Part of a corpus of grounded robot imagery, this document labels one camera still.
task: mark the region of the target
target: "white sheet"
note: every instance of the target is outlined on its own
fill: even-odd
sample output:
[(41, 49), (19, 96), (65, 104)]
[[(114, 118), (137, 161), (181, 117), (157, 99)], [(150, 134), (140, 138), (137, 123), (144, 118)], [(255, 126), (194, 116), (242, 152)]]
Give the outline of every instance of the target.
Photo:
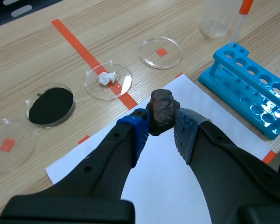
[[(164, 89), (172, 91), (181, 107), (211, 119), (237, 146), (259, 159), (262, 160), (271, 150), (185, 75)], [(145, 108), (148, 102), (149, 98), (136, 108)], [(116, 121), (112, 122), (50, 165), (46, 171), (53, 184), (93, 151), (115, 124)], [(137, 166), (127, 178), (121, 198), (133, 202), (137, 224), (211, 223), (202, 190), (194, 173), (177, 152), (172, 129), (148, 138)]]

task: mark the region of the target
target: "brown rock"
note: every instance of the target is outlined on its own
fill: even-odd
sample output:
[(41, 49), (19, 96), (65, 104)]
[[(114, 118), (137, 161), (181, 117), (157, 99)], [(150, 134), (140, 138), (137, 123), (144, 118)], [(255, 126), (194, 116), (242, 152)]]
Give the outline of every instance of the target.
[(149, 133), (158, 136), (172, 128), (175, 124), (175, 113), (180, 108), (180, 104), (173, 99), (170, 90), (153, 91), (150, 102), (146, 106), (150, 115)]

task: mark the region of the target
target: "black powder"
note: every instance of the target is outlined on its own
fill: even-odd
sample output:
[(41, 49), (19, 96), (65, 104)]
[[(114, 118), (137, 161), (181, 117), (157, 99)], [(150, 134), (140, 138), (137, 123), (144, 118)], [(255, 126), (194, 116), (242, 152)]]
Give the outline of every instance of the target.
[(73, 94), (65, 88), (52, 88), (45, 91), (34, 102), (29, 111), (29, 120), (38, 125), (47, 125), (63, 118), (71, 109)]

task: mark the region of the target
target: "wood grain surface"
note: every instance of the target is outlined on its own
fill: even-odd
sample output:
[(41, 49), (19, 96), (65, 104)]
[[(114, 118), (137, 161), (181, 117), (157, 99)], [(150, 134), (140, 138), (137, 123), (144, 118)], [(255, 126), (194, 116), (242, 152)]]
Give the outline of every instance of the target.
[[(20, 167), (0, 174), (0, 212), (10, 197), (51, 186), (45, 172), (48, 165), (84, 136), (93, 135), (127, 111), (118, 99), (102, 101), (87, 93), (84, 79), (89, 66), (50, 23), (57, 18), (98, 61), (114, 60), (129, 67), (133, 76), (129, 94), (138, 103), (183, 72), (273, 150), (279, 150), (280, 135), (268, 141), (198, 83), (198, 76), (211, 65), (214, 51), (231, 37), (230, 33), (217, 39), (203, 36), (199, 31), (202, 12), (201, 0), (65, 0), (1, 26), (0, 120), (24, 120), (25, 99), (46, 83), (69, 86), (77, 106), (65, 123), (38, 128), (31, 157)], [(139, 57), (139, 47), (152, 36), (177, 40), (184, 48), (182, 61), (167, 70), (147, 67)], [(252, 60), (280, 77), (280, 0), (255, 0), (238, 42), (249, 49)]]

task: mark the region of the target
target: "pipette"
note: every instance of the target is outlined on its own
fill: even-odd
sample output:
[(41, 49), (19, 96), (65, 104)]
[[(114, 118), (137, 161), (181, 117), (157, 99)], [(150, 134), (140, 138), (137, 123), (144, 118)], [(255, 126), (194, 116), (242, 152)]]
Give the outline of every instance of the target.
[(239, 31), (241, 29), (241, 26), (244, 23), (244, 21), (246, 19), (246, 16), (248, 15), (248, 13), (250, 11), (252, 3), (253, 3), (253, 0), (243, 0), (242, 6), (241, 6), (241, 8), (239, 10), (239, 16), (238, 16), (238, 20), (237, 20), (237, 25), (236, 25), (233, 33), (232, 33), (231, 40), (228, 43), (227, 49), (232, 48), (233, 45), (234, 45), (234, 42), (237, 40)]

